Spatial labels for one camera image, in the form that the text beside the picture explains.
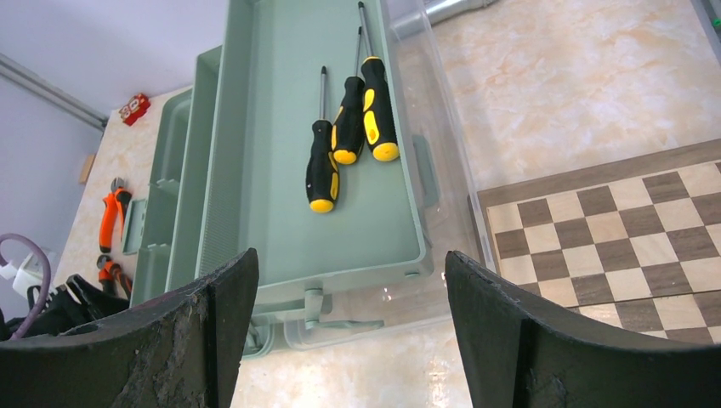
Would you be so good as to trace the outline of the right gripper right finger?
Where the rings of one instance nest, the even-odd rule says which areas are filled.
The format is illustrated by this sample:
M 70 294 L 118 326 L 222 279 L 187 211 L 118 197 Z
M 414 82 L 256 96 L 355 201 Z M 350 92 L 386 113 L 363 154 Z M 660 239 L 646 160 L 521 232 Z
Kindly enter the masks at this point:
M 484 268 L 445 260 L 447 296 L 475 407 L 717 407 L 720 348 L 607 325 Z

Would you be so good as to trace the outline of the black yellow screwdriver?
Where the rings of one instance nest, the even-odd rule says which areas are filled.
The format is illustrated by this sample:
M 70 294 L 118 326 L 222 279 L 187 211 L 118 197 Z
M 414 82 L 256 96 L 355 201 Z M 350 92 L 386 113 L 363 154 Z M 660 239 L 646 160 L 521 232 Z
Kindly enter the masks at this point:
M 386 70 L 382 59 L 373 50 L 371 32 L 366 21 L 365 5 L 362 1 L 358 2 L 358 9 L 368 51 L 368 57 L 364 59 L 360 68 L 365 80 L 363 124 L 366 141 L 376 160 L 391 162 L 400 156 L 400 148 L 395 131 Z
M 365 82 L 359 75 L 362 45 L 362 27 L 357 30 L 354 74 L 344 82 L 344 96 L 332 127 L 332 153 L 336 162 L 355 163 L 364 145 L 362 124 L 362 93 Z
M 314 213 L 329 213 L 336 204 L 340 177 L 331 149 L 332 124 L 326 118 L 327 68 L 321 67 L 319 118 L 312 124 L 313 143 L 306 167 L 305 189 Z

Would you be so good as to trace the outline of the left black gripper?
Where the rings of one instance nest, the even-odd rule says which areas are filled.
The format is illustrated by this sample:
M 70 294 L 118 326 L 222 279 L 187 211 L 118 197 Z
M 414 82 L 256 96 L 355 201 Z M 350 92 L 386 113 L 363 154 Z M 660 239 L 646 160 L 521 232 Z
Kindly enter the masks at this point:
M 49 293 L 41 313 L 23 337 L 57 336 L 128 308 L 127 299 L 101 291 L 80 275 L 71 275 L 65 285 Z

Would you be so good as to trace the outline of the orange diagonal cutting pliers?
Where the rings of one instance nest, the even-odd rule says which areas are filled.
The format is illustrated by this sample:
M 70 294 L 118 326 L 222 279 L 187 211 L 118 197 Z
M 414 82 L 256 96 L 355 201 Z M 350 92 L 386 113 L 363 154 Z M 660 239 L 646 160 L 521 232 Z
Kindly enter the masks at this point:
M 116 177 L 111 182 L 111 192 L 103 199 L 105 211 L 99 228 L 99 250 L 101 253 L 110 253 L 112 244 L 112 233 L 117 220 L 123 229 L 128 206 L 132 200 L 132 194 L 126 189 L 126 182 L 123 178 Z

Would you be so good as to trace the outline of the green plastic toolbox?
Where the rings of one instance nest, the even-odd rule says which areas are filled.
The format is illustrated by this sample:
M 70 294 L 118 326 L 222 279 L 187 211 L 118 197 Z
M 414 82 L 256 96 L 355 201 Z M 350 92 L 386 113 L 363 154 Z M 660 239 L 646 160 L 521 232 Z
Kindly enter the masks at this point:
M 162 113 L 130 303 L 249 248 L 246 358 L 437 320 L 446 252 L 491 259 L 432 26 L 461 1 L 232 1 Z

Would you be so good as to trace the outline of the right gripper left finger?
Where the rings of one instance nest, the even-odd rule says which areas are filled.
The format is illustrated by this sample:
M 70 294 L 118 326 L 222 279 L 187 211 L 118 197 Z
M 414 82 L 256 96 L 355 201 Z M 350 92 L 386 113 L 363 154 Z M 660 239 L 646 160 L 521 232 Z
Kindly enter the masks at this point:
M 150 301 L 1 345 L 4 407 L 228 407 L 258 290 L 254 249 Z

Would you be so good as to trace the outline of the orange long nose pliers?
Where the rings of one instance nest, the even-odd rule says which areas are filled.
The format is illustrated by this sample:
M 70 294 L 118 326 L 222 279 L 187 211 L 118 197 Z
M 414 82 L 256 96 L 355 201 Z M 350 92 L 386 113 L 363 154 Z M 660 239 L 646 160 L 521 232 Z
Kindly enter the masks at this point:
M 114 262 L 107 254 L 99 255 L 96 264 L 99 269 L 98 281 L 102 292 L 116 296 L 116 284 L 118 284 L 125 293 L 126 298 L 130 299 L 133 281 L 123 272 L 121 265 Z

